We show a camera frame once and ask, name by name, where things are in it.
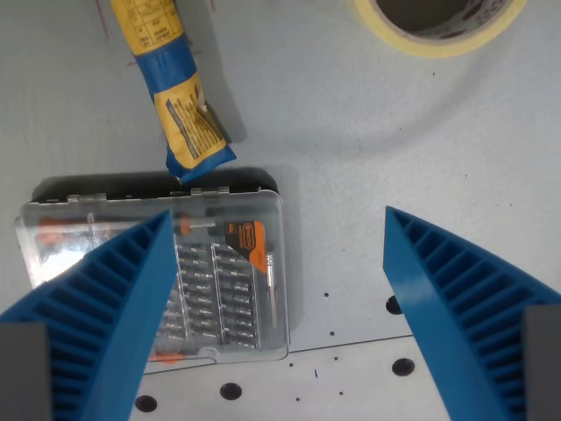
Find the yellow and blue tube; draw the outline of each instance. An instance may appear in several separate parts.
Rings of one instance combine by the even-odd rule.
[[[174,0],[112,0],[167,138],[166,165],[182,182],[236,159],[206,108]]]

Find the plastic case lid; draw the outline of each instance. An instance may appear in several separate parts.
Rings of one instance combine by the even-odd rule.
[[[70,196],[26,204],[16,231],[32,286],[53,279],[123,230],[170,209],[178,276],[146,372],[284,358],[288,316],[281,198],[263,189],[182,194],[110,200]]]

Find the tape roll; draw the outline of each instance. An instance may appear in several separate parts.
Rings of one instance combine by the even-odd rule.
[[[526,0],[469,0],[465,8],[438,26],[406,32],[394,25],[376,0],[349,0],[360,19],[390,46],[407,54],[442,58],[485,45],[515,20]]]

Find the metal bit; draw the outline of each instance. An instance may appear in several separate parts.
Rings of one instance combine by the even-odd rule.
[[[185,289],[187,291],[195,290],[195,291],[203,291],[203,292],[206,291],[206,292],[208,292],[212,289],[212,287],[209,284],[205,284],[205,283],[189,283],[187,285],[187,287],[183,287],[183,290],[185,290]]]
[[[224,324],[225,325],[239,325],[243,327],[253,328],[253,321],[244,319],[244,318],[234,318],[230,316],[224,317]]]
[[[180,263],[183,263],[185,265],[192,265],[192,266],[207,266],[209,264],[207,261],[204,260],[190,259],[185,257],[178,257],[177,260]]]
[[[175,245],[175,247],[177,247],[178,250],[181,250],[182,252],[191,252],[191,253],[202,253],[202,252],[206,252],[206,250],[202,247],[195,247],[192,246],[190,244],[179,244],[177,243]]]
[[[242,316],[251,317],[252,309],[248,309],[241,305],[222,304],[222,309],[230,313],[241,314]]]
[[[171,324],[171,323],[165,323],[165,324],[164,324],[163,326],[161,326],[161,327],[164,327],[164,328],[166,328],[166,329],[178,329],[178,330],[183,330],[183,329],[185,329],[184,326],[174,325],[174,324]]]
[[[214,243],[212,246],[214,247],[215,251],[219,251],[219,252],[220,251],[224,251],[224,252],[233,252],[234,251],[233,248],[231,248],[230,246],[227,246],[225,244]]]
[[[250,304],[252,298],[246,294],[232,294],[231,292],[223,292],[221,295],[223,300],[233,301],[240,304]]]
[[[269,287],[269,300],[271,301],[271,323],[273,328],[277,327],[277,303],[274,291],[274,267],[273,255],[266,256],[266,285]]]
[[[216,260],[220,260],[220,261],[225,261],[228,263],[247,263],[248,261],[246,259],[239,259],[237,257],[232,257],[232,256],[227,256],[227,255],[223,255],[223,254],[217,254],[215,256]]]
[[[214,278],[214,275],[212,274],[199,274],[197,272],[193,273],[195,278]]]
[[[239,336],[242,338],[255,338],[255,332],[240,331],[239,329],[232,329],[230,327],[224,327],[224,331],[228,332],[231,336]]]
[[[208,319],[195,319],[195,320],[192,320],[191,323],[195,326],[200,326],[200,327],[212,327],[217,322],[215,322],[214,320],[208,320]]]
[[[179,311],[166,310],[164,311],[164,318],[182,318],[183,315]]]
[[[237,270],[234,270],[234,269],[217,268],[217,272],[218,272],[219,274],[222,274],[222,275],[243,276],[244,278],[248,278],[248,277],[249,277],[248,274],[243,274],[243,273],[238,272]]]
[[[220,287],[225,289],[234,289],[235,291],[249,292],[250,285],[241,281],[220,281]]]
[[[214,316],[214,313],[212,312],[212,310],[200,308],[200,309],[189,309],[189,315],[195,317],[200,317],[200,316],[205,317],[205,316]]]
[[[191,303],[212,304],[212,300],[206,296],[187,296]]]
[[[250,343],[250,342],[245,342],[243,340],[237,340],[237,341],[234,342],[234,344],[240,345],[240,346],[246,346],[248,348],[256,348],[257,347],[255,344]]]
[[[156,337],[158,339],[176,339],[176,340],[184,340],[184,336],[177,336],[177,335],[168,335],[166,333],[157,332]]]
[[[218,333],[209,332],[209,331],[202,331],[201,334],[206,336],[207,338],[218,338]]]

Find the mounting hole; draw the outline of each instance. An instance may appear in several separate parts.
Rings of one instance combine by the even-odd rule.
[[[390,296],[387,299],[386,310],[389,311],[392,314],[395,314],[395,315],[403,314],[403,311],[401,311],[401,307],[400,307],[399,303],[397,302],[397,299],[395,298],[395,296]]]
[[[158,408],[158,402],[151,396],[142,395],[134,401],[134,406],[140,412],[152,412]]]
[[[242,396],[242,388],[236,383],[226,383],[220,388],[220,396],[228,401],[235,401]]]
[[[409,358],[400,358],[392,366],[394,374],[400,377],[410,375],[413,370],[415,370],[415,363]]]

